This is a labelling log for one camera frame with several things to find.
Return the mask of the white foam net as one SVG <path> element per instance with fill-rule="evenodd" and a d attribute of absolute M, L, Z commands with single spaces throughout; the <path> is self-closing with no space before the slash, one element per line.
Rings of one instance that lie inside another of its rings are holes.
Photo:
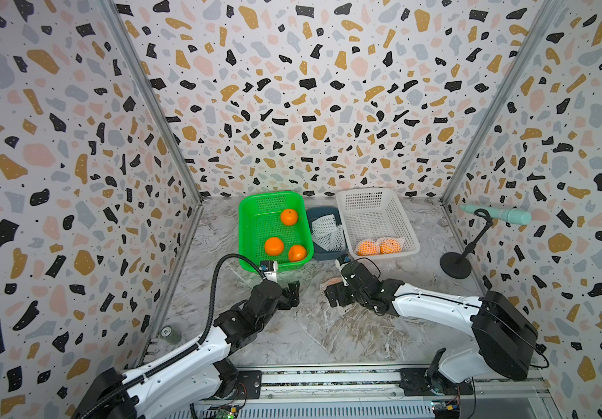
<path fill-rule="evenodd" d="M 346 239 L 343 232 L 343 228 L 338 226 L 327 236 L 327 248 L 328 252 L 343 251 L 346 248 Z"/>
<path fill-rule="evenodd" d="M 314 237 L 332 235 L 338 228 L 334 214 L 320 216 L 311 222 L 311 233 Z"/>

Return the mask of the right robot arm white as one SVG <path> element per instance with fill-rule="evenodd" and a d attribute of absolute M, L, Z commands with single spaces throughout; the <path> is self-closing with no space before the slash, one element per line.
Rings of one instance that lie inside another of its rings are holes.
<path fill-rule="evenodd" d="M 495 373 L 522 382 L 533 366 L 538 332 L 501 293 L 454 296 L 421 289 L 399 279 L 380 279 L 363 258 L 339 257 L 341 278 L 325 288 L 331 307 L 358 304 L 378 316 L 426 319 L 468 336 L 458 347 L 439 349 L 423 373 L 402 374 L 412 395 L 456 395 L 463 382 Z"/>

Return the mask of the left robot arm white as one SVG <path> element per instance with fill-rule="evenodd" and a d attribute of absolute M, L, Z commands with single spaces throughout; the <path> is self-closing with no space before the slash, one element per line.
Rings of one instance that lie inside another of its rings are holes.
<path fill-rule="evenodd" d="M 255 340 L 277 311 L 297 307 L 299 286 L 262 280 L 248 300 L 214 320 L 205 339 L 197 337 L 139 368 L 100 373 L 72 416 L 163 418 L 212 396 L 230 395 L 238 370 L 229 356 Z"/>

